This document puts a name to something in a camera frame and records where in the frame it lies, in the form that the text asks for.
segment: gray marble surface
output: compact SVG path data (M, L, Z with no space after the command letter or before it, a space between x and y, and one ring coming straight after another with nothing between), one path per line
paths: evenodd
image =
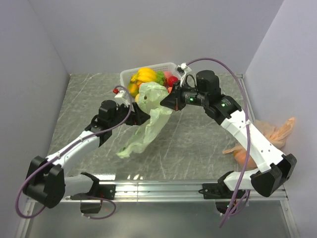
M229 74L218 74L223 93L241 105L242 96ZM50 154L74 140L98 113L103 100L113 99L118 73L73 74L66 91L50 147ZM113 175L115 179L217 179L238 166L231 148L235 139L205 115L200 107L174 112L157 138L142 154L121 159L116 152L136 130L123 125L99 149L87 154L69 173Z

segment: white wall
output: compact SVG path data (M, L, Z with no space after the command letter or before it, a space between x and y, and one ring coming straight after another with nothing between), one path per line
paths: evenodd
M46 156L68 74L28 1L0 1L0 237L19 221L17 190Z
M244 73L283 0L29 0L68 72L199 57ZM222 67L200 63L217 72Z
M258 119L297 119L285 152L298 163L286 190L303 238L317 234L316 13L316 0L285 0L246 72Z

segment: white plastic basket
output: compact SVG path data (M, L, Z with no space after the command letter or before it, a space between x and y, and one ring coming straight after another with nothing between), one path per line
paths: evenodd
M174 63L160 63L160 64L154 64L154 65L140 67L140 68L151 68L155 72L169 71L174 76L178 77L178 79L180 79L180 75L176 72L176 67L177 65ZM133 69L122 71L120 74L120 84L127 88L130 83L132 75L136 74L140 68L133 68Z

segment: tomato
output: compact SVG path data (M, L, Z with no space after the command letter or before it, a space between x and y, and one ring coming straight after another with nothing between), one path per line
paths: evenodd
M169 87L173 87L173 84L178 81L178 78L175 76L171 76L167 79L167 84Z

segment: plastic bag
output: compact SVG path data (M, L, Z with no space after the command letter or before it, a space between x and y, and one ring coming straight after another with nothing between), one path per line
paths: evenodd
M121 158L129 157L132 152L142 153L157 137L172 114L172 109L160 105L160 102L168 95L164 86L155 82L142 83L139 94L137 104L151 118L139 126L126 145L119 150L117 155Z
M255 120L253 125L274 145L277 149L282 148L285 145L287 136L293 131L295 125L295 118L290 118L287 122L279 129L276 126L270 125L265 121ZM233 152L235 160L241 165L244 165L247 151L243 148L240 143L237 143L235 147L230 150L223 151L223 154ZM256 163L249 157L247 169L255 169Z

